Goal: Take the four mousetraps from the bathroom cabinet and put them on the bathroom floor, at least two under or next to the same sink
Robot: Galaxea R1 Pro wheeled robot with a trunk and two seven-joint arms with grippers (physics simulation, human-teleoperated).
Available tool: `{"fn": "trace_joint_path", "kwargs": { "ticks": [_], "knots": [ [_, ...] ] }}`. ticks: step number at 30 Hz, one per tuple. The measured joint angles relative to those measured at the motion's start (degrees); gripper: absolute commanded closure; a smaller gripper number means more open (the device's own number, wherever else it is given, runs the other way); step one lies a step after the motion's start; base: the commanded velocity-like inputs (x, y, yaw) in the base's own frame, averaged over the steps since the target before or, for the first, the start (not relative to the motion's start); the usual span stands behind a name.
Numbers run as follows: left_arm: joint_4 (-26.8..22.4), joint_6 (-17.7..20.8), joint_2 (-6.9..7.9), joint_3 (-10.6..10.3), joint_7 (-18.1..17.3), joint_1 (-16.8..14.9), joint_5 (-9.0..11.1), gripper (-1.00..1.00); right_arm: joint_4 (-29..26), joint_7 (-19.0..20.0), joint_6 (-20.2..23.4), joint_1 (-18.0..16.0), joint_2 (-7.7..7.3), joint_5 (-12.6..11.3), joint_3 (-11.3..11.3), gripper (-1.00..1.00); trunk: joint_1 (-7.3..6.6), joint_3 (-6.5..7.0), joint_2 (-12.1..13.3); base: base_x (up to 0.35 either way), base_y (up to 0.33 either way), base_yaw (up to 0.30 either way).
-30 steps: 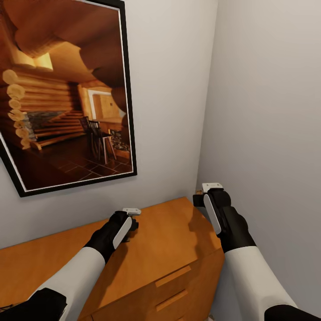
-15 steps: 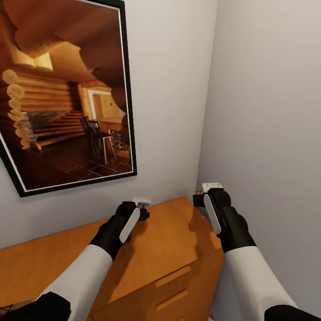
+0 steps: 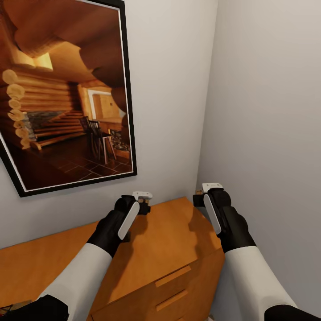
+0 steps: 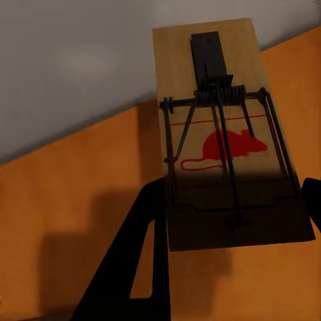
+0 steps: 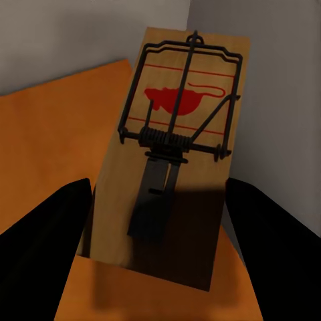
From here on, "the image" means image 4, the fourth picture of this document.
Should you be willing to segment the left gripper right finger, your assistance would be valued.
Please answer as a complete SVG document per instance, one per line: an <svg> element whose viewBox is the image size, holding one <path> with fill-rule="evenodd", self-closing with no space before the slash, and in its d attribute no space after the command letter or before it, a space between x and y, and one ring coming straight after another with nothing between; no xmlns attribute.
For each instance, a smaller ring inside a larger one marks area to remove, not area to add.
<svg viewBox="0 0 321 321"><path fill-rule="evenodd" d="M306 178L302 186L304 201L310 218L321 230L321 181L313 178Z"/></svg>

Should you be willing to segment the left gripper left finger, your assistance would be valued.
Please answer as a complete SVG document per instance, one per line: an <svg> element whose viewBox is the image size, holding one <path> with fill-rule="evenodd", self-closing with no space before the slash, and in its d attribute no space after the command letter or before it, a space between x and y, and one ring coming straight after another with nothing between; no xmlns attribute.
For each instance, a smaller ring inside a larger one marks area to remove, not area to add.
<svg viewBox="0 0 321 321"><path fill-rule="evenodd" d="M153 219L152 296L130 298ZM163 175L140 190L70 321L171 321L168 234Z"/></svg>

